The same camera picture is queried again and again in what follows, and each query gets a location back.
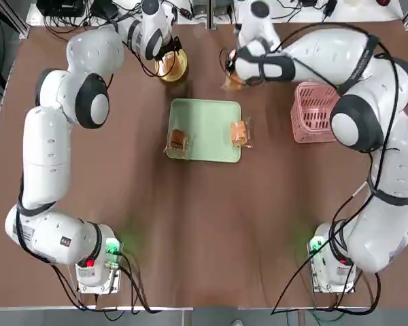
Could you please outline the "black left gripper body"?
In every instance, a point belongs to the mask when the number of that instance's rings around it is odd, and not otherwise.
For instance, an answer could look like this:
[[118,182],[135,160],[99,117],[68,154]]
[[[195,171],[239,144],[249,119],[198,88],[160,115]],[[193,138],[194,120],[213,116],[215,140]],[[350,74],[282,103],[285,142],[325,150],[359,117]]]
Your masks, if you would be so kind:
[[178,53],[182,49],[182,43],[178,36],[172,37],[167,44],[167,53],[176,52]]

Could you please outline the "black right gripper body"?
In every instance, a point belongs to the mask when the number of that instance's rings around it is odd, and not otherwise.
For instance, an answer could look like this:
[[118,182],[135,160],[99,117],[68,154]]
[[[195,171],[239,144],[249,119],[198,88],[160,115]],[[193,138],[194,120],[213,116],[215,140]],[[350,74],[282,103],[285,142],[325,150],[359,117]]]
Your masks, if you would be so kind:
[[227,73],[235,72],[236,59],[237,59],[237,50],[232,49],[225,57],[225,71]]

